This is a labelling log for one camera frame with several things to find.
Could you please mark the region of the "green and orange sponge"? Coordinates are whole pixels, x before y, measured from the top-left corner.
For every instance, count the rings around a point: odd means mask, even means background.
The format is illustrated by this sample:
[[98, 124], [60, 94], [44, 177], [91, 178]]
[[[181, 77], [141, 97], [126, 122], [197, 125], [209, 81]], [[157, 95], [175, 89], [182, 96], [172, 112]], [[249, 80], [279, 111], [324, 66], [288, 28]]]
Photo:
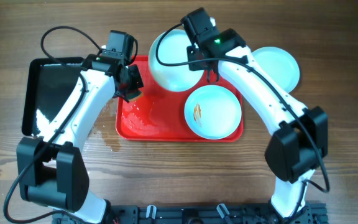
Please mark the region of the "green and orange sponge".
[[140, 90], [132, 90], [132, 91], [127, 92], [126, 99], [128, 101], [134, 101], [137, 98], [139, 98], [140, 96], [142, 96], [142, 92]]

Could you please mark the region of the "light blue top plate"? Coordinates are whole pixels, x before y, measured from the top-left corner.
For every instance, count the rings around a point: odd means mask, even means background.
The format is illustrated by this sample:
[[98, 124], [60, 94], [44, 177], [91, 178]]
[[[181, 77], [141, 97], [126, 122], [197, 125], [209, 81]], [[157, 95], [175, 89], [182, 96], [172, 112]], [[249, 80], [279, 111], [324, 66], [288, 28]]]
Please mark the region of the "light blue top plate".
[[[204, 71], [191, 71], [187, 65], [168, 67], [160, 64], [156, 59], [156, 49], [161, 37], [162, 34], [155, 39], [149, 50], [149, 69], [154, 80], [168, 91], [181, 92], [189, 90], [200, 81]], [[191, 42], [185, 31], [174, 29], [161, 41], [158, 57], [163, 63], [187, 62], [186, 48], [190, 44]]]

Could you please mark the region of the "light blue plate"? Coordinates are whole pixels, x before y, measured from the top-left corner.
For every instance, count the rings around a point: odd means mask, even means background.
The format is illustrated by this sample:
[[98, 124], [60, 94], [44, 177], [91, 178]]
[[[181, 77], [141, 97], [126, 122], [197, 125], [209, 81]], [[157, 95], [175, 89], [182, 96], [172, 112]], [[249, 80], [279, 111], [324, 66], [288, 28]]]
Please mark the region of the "light blue plate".
[[[191, 71], [187, 65], [168, 67], [160, 64], [156, 59], [156, 49], [161, 37], [162, 34], [155, 39], [149, 50], [149, 69], [154, 80], [168, 91], [181, 92], [189, 90], [200, 81], [204, 71]], [[186, 48], [190, 44], [191, 42], [185, 31], [174, 29], [161, 41], [158, 57], [163, 63], [187, 62]]]
[[295, 58], [278, 47], [262, 47], [253, 51], [256, 62], [286, 92], [295, 89], [300, 81], [300, 68]]
[[218, 85], [199, 87], [190, 94], [184, 107], [188, 127], [199, 137], [210, 140], [231, 135], [242, 119], [237, 97]]

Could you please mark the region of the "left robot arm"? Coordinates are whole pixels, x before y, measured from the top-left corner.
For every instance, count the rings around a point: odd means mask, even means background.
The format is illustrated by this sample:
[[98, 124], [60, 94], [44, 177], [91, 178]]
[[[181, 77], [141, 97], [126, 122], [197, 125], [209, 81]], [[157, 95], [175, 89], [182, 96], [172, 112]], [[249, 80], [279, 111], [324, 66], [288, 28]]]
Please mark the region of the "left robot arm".
[[137, 40], [112, 30], [108, 44], [88, 55], [78, 71], [63, 59], [50, 57], [77, 79], [78, 88], [56, 115], [42, 138], [22, 138], [17, 147], [19, 175], [10, 192], [20, 188], [23, 200], [52, 207], [83, 223], [112, 220], [111, 204], [89, 190], [90, 180], [80, 149], [99, 112], [111, 98], [129, 101], [140, 95], [142, 79], [134, 60]]

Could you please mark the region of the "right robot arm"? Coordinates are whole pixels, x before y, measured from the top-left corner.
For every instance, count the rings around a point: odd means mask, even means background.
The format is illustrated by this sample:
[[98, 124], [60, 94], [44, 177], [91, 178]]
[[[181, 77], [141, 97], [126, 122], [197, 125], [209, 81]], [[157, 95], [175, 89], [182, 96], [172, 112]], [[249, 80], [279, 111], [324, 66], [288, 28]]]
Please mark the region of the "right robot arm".
[[267, 127], [271, 140], [265, 160], [276, 176], [270, 204], [282, 220], [292, 221], [305, 206], [305, 192], [316, 169], [327, 174], [328, 117], [307, 108], [284, 91], [253, 58], [245, 40], [234, 30], [218, 31], [204, 8], [180, 21], [191, 44], [191, 70], [212, 70], [233, 85]]

